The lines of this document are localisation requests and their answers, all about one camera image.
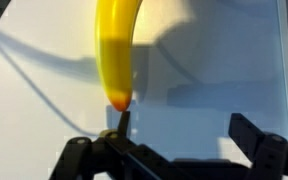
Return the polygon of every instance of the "yellow banana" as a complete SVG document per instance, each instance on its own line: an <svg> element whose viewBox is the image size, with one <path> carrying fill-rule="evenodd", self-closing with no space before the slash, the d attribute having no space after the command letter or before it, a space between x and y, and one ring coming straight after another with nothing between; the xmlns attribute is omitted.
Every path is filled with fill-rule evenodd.
<svg viewBox="0 0 288 180"><path fill-rule="evenodd" d="M98 0L95 21L96 63L102 86L118 111L132 99L131 45L142 0Z"/></svg>

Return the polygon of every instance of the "banana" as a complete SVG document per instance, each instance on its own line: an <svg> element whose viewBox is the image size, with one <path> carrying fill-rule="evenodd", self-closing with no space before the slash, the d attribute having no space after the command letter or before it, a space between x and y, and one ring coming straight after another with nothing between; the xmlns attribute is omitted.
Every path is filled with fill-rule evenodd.
<svg viewBox="0 0 288 180"><path fill-rule="evenodd" d="M96 64L106 96L118 111L132 99L131 46L142 0L98 0L95 20Z"/></svg>

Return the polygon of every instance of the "white table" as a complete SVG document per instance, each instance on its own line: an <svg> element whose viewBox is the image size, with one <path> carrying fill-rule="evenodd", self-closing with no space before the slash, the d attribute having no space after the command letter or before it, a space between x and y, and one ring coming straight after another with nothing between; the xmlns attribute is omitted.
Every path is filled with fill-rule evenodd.
<svg viewBox="0 0 288 180"><path fill-rule="evenodd" d="M70 138L116 127L94 59L95 5L13 0L0 20L0 179L47 179ZM144 0L131 139L168 160L247 166L227 135L231 113L288 139L283 17L277 1Z"/></svg>

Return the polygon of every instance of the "white surface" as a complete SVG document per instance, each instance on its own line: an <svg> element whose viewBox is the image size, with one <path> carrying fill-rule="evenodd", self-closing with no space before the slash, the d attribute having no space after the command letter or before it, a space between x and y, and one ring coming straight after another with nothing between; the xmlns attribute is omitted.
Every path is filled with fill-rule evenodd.
<svg viewBox="0 0 288 180"><path fill-rule="evenodd" d="M68 139L116 126L95 66L95 4L13 0L1 19L0 179L47 179ZM229 118L241 112L288 138L280 42L276 1L144 0L132 140L169 160L250 165Z"/></svg>

